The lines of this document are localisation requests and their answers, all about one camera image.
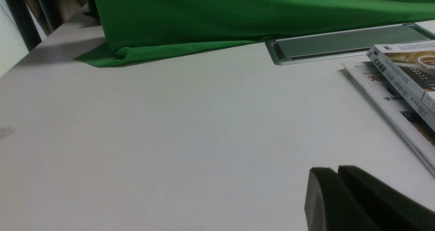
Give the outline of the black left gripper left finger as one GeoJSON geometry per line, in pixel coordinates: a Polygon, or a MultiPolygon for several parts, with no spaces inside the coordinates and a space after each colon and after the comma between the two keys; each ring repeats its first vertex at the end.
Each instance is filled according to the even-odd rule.
{"type": "Polygon", "coordinates": [[[309,231],[374,230],[374,223],[330,168],[310,169],[304,211],[309,231]]]}

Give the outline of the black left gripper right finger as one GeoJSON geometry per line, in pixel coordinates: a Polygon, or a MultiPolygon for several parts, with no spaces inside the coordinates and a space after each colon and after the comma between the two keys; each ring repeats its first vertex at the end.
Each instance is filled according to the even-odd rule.
{"type": "Polygon", "coordinates": [[[339,166],[338,175],[365,214],[383,231],[433,231],[434,211],[415,202],[357,166],[339,166]]]}

